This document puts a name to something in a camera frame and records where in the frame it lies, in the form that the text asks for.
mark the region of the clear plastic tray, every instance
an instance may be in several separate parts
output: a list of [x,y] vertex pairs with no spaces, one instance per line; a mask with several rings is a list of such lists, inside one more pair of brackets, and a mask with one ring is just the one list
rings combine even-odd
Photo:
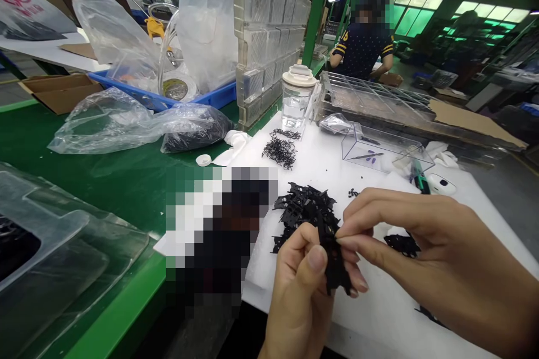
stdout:
[[4,163],[0,214],[39,241],[0,281],[2,358],[40,356],[150,245],[147,234],[124,220]]

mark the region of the black plastic bag contents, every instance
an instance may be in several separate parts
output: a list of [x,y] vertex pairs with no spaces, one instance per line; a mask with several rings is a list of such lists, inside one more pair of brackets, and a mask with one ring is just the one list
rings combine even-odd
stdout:
[[181,115],[180,130],[165,134],[162,153],[200,149],[224,139],[234,123],[221,111],[201,104],[175,105],[176,113]]

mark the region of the blue bin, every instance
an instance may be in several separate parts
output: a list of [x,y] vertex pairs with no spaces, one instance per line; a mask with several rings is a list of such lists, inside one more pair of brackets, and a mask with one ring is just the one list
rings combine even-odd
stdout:
[[[151,109],[155,112],[164,111],[165,109],[169,109],[174,104],[178,103],[178,101],[174,101],[173,99],[166,98],[162,95],[150,93],[148,91],[144,91],[136,87],[108,79],[107,73],[108,70],[88,73],[88,77],[90,77],[92,80],[97,81],[98,83],[103,84],[105,88],[116,87],[122,90],[124,93],[131,95],[134,99],[136,99],[146,108]],[[212,91],[209,94],[202,95],[199,98],[193,100],[193,102],[197,104],[211,105],[214,108],[220,109],[226,104],[229,104],[235,100],[236,82],[233,82],[215,91]]]

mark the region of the green workbench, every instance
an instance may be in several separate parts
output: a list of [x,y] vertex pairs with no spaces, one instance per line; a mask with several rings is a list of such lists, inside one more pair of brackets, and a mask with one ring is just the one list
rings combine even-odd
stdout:
[[[277,102],[271,107],[249,133],[254,135],[262,128],[279,105]],[[236,103],[221,111],[238,121]],[[166,206],[175,205],[176,193],[193,191],[192,180],[202,177],[204,169],[197,166],[195,158],[201,154],[215,158],[229,148],[221,141],[204,149],[163,154],[159,140],[110,154],[61,155],[51,152],[47,145],[65,118],[34,100],[0,107],[0,161],[43,177],[154,238],[160,238],[167,225],[175,227],[174,218],[167,221]],[[165,307],[165,261],[149,248],[43,358],[129,357]]]

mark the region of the person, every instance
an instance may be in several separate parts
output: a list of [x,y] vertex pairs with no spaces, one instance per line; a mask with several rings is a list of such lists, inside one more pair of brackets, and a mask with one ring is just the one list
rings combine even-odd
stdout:
[[[410,232],[418,258],[374,239],[381,222]],[[368,188],[345,209],[336,237],[356,291],[368,291],[359,253],[462,338],[502,358],[539,357],[539,282],[469,207],[446,196]],[[277,255],[260,359],[320,356],[334,304],[326,265],[317,230],[303,223]]]
[[[393,36],[377,11],[381,7],[377,2],[367,0],[360,7],[358,22],[350,24],[344,32],[330,56],[333,72],[371,80],[393,67]],[[382,58],[382,66],[372,71],[378,56]]]

